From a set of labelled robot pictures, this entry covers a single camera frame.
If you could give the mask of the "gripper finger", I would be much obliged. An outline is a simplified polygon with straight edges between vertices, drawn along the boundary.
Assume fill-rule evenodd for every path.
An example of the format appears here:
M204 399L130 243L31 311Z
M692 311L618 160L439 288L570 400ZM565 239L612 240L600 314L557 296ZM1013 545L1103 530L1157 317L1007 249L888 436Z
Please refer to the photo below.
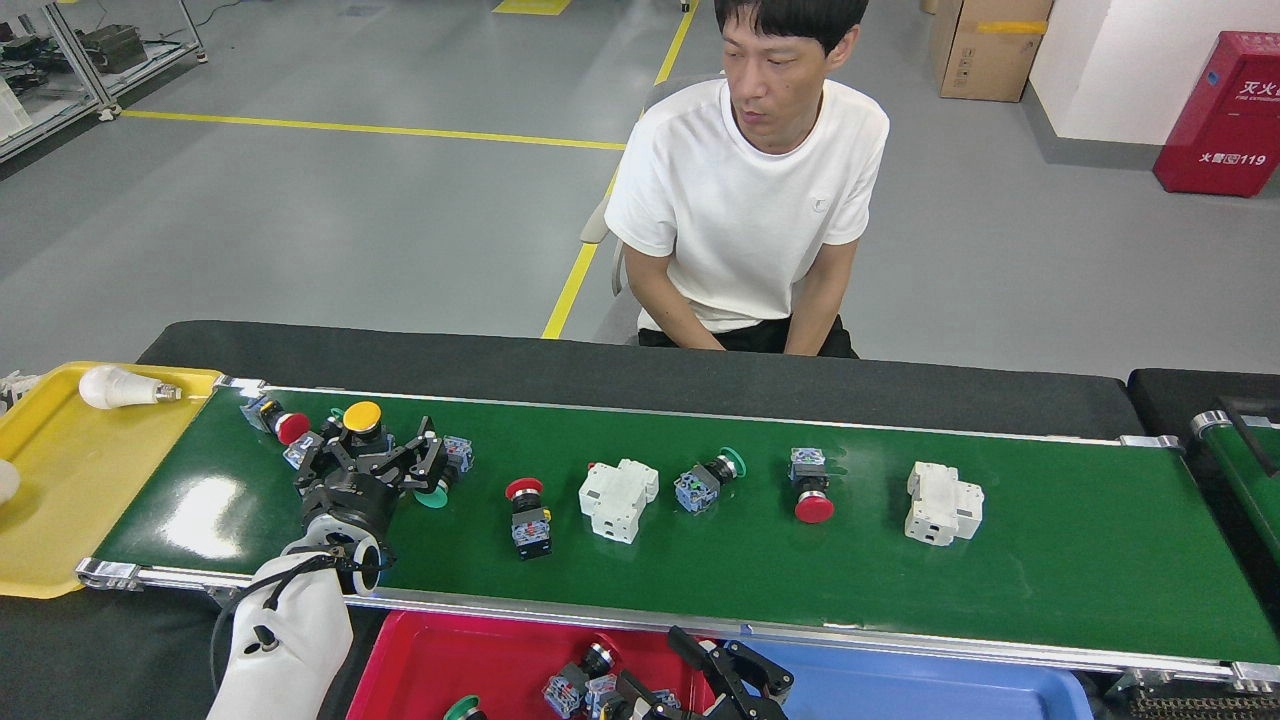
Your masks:
M700 719L672 691L650 691L634 674L621 673L614 689L600 698L600 719Z
M783 703L794 674L741 641L698 641L672 628L672 650L696 669L713 692L713 702L689 719L786 719Z

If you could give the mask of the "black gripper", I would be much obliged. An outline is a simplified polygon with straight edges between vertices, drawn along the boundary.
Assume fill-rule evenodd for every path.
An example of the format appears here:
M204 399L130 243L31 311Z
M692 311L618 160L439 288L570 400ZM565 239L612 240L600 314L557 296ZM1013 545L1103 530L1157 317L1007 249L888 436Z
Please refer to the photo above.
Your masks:
M387 541L401 491L434 491L445 466L443 439L424 416L419 432L370 460L370 474L351 471L349 430L308 430L294 441L294 487L302 493L302 525L333 518Z

